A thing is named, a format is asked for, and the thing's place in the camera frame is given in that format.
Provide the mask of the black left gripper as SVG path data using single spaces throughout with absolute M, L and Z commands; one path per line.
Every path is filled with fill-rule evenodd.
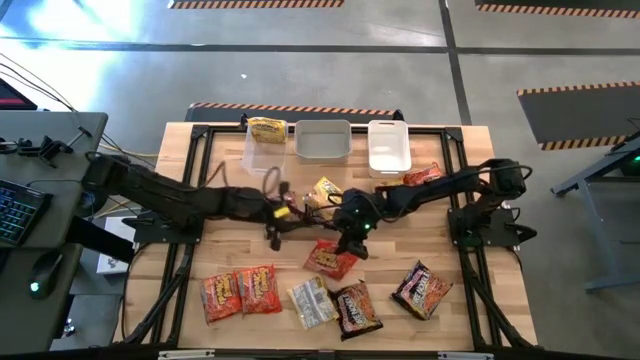
M 248 198 L 249 222 L 266 225 L 270 249 L 280 250 L 280 231 L 292 231 L 300 225 L 300 211 L 294 198 L 290 194 L 269 198 L 259 190 L 250 192 Z

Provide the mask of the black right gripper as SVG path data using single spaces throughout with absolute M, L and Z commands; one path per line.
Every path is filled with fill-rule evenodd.
M 380 193 L 369 193 L 359 189 L 349 189 L 342 194 L 341 204 L 333 213 L 333 224 L 343 231 L 339 239 L 339 253 L 349 252 L 360 259 L 367 259 L 369 252 L 365 245 L 366 235 L 377 228 L 382 219 L 385 199 Z

